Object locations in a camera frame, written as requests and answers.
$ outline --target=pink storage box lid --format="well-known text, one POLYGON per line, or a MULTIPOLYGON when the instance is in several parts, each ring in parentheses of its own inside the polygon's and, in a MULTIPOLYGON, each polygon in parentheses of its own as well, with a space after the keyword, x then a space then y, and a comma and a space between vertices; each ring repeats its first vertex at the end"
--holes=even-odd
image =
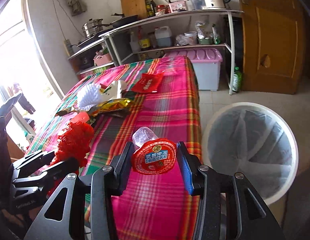
POLYGON ((182 49, 167 52, 164 57, 186 56, 192 63, 217 63, 223 58, 217 49, 182 49))

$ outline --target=trash bag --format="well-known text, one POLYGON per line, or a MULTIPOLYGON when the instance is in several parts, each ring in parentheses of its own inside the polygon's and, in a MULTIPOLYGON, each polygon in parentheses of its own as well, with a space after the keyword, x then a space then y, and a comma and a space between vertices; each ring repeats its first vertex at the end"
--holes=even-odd
POLYGON ((227 175, 242 172, 263 199, 274 196, 295 169, 292 164, 297 165, 295 138, 287 124, 272 113, 256 107, 230 108, 211 125, 208 138, 203 138, 208 140, 206 158, 211 167, 227 175))

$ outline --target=blue label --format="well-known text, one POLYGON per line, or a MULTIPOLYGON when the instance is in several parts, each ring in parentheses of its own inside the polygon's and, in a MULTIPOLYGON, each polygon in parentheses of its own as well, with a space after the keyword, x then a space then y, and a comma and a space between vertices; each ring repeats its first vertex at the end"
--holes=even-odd
POLYGON ((145 155, 145 163, 153 163, 156 161, 167 159, 168 150, 161 150, 157 153, 147 153, 145 155))

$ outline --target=door panel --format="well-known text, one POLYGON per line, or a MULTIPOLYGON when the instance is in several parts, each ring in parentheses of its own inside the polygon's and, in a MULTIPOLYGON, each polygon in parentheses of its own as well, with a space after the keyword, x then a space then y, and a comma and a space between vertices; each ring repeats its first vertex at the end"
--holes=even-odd
POLYGON ((295 93, 304 56, 304 23, 299 2, 244 2, 242 89, 295 93))

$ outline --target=metal screw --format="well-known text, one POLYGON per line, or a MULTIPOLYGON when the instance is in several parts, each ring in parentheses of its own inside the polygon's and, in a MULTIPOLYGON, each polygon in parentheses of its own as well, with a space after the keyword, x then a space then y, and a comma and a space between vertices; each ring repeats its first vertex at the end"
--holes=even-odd
POLYGON ((244 178, 244 174, 242 174, 241 172, 236 172, 236 173, 235 173, 235 177, 236 177, 237 179, 243 179, 243 178, 244 178))
POLYGON ((207 165, 200 165, 200 166, 199 166, 199 169, 200 169, 201 171, 208 171, 209 167, 208 167, 207 165))
POLYGON ((103 171, 104 171, 104 172, 108 172, 108 171, 111 171, 112 168, 113 168, 112 166, 106 165, 106 166, 103 167, 103 171))
POLYGON ((69 179, 69 180, 72 180, 74 178, 76 178, 76 174, 75 173, 70 173, 70 174, 67 175, 67 179, 69 179))

